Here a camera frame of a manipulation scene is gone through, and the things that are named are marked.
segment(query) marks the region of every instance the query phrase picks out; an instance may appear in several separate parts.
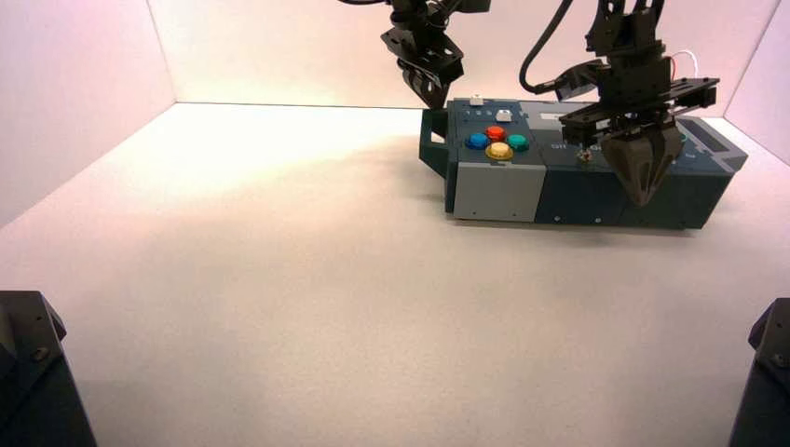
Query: red button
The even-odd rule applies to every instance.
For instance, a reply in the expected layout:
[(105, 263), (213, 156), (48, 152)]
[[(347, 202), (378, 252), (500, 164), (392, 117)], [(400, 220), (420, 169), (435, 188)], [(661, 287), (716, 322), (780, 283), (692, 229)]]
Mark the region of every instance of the red button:
[(491, 126), (485, 130), (485, 134), (492, 142), (502, 142), (505, 140), (505, 129), (500, 126)]

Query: yellow button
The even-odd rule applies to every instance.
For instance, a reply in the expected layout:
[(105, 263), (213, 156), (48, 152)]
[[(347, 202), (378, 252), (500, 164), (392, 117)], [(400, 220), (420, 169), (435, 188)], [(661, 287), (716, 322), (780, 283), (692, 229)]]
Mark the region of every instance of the yellow button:
[(513, 159), (513, 150), (505, 142), (495, 142), (491, 144), (488, 146), (488, 149), (485, 149), (485, 154), (489, 158), (493, 158), (498, 161), (507, 161)]

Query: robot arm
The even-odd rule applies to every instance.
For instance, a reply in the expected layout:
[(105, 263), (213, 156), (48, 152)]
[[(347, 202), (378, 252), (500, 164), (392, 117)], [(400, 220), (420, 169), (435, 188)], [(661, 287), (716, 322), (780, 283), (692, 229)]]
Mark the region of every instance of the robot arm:
[[(403, 78), (431, 109), (441, 109), (450, 84), (463, 75), (461, 50), (444, 34), (453, 12), (485, 12), (491, 0), (340, 0), (393, 6), (394, 28), (382, 35), (398, 56)], [(674, 117), (715, 103), (718, 79), (680, 79), (671, 75), (665, 45), (656, 39), (664, 0), (599, 0), (586, 35), (587, 50), (597, 58), (571, 67), (549, 82), (531, 85), (530, 64), (562, 22), (573, 0), (562, 0), (552, 21), (526, 56), (519, 75), (522, 87), (534, 94), (554, 91), (560, 101), (598, 89), (600, 100), (562, 116), (563, 136), (584, 147), (599, 143), (637, 206), (646, 205), (664, 174), (682, 151)]]

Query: control box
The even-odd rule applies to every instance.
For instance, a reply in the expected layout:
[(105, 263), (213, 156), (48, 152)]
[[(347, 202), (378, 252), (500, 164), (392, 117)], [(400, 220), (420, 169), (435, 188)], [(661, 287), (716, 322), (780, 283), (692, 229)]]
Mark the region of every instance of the control box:
[(445, 179), (446, 212), (466, 220), (702, 228), (746, 161), (703, 120), (678, 118), (683, 152), (638, 208), (599, 147), (563, 142), (559, 117), (586, 105), (474, 97), (425, 111), (420, 159)]

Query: black cable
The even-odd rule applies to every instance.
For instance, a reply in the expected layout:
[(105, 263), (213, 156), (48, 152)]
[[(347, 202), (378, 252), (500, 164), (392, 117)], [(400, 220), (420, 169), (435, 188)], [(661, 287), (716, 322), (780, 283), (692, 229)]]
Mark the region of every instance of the black cable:
[(375, 5), (376, 3), (384, 3), (385, 0), (337, 0), (340, 3), (347, 5)]
[(544, 82), (543, 84), (538, 84), (537, 86), (531, 86), (526, 81), (526, 71), (529, 69), (529, 65), (532, 64), (532, 61), (535, 60), (535, 57), (538, 56), (546, 43), (549, 42), (549, 39), (552, 38), (552, 34), (554, 34), (554, 31), (557, 30), (560, 22), (562, 22), (565, 18), (565, 14), (572, 3), (573, 0), (563, 0), (563, 3), (557, 8), (557, 12), (554, 13), (552, 21), (549, 22), (549, 26), (546, 27), (546, 30), (543, 31), (543, 35), (540, 37), (540, 39), (538, 39), (538, 42), (535, 44), (535, 46), (532, 47), (532, 50), (529, 52), (529, 54), (526, 55), (526, 59), (524, 59), (524, 63), (521, 66), (521, 72), (519, 73), (519, 82), (521, 82), (521, 87), (530, 93), (540, 95), (554, 90), (553, 86), (555, 85), (555, 81)]

